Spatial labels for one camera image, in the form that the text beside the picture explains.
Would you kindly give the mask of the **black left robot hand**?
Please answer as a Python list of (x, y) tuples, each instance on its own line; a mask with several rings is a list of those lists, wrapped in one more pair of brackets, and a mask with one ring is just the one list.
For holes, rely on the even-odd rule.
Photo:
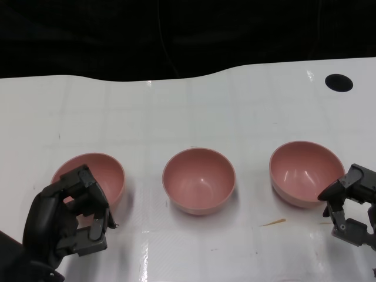
[(36, 195), (22, 244), (34, 260), (56, 269), (66, 256), (105, 250), (106, 231), (116, 227), (102, 188), (84, 164)]

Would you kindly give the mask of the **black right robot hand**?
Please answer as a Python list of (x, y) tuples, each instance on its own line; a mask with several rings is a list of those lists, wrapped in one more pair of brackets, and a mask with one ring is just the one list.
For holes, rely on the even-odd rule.
[[(359, 204), (369, 203), (368, 217), (372, 233), (367, 225), (351, 218), (345, 218), (343, 205), (346, 200)], [(352, 164), (349, 171), (322, 191), (318, 200), (326, 202), (323, 217), (333, 223), (332, 235), (357, 247), (368, 245), (375, 249), (375, 172)]]

